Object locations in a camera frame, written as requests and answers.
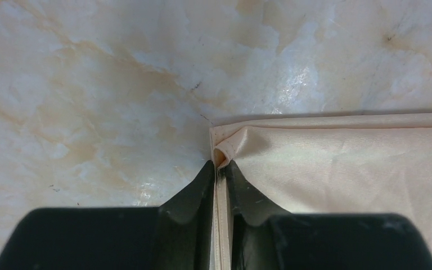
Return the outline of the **peach cloth napkin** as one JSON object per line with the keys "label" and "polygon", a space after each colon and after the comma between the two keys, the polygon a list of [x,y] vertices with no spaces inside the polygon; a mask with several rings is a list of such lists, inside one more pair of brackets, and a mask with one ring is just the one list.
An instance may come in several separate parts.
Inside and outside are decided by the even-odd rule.
{"label": "peach cloth napkin", "polygon": [[397,213],[432,252],[432,113],[264,119],[213,127],[212,161],[292,213]]}

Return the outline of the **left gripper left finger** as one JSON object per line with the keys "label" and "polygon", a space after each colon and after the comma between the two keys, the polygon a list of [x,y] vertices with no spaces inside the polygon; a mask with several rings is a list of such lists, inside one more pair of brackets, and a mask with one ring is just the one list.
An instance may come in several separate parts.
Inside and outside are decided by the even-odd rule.
{"label": "left gripper left finger", "polygon": [[0,269],[209,269],[214,173],[206,162],[160,206],[34,209]]}

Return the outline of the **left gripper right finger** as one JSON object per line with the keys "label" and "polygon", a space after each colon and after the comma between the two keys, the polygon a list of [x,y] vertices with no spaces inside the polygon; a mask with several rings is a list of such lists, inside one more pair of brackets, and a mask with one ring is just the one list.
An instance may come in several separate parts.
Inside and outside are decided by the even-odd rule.
{"label": "left gripper right finger", "polygon": [[407,218],[295,214],[224,168],[233,217],[232,269],[432,269],[432,254]]}

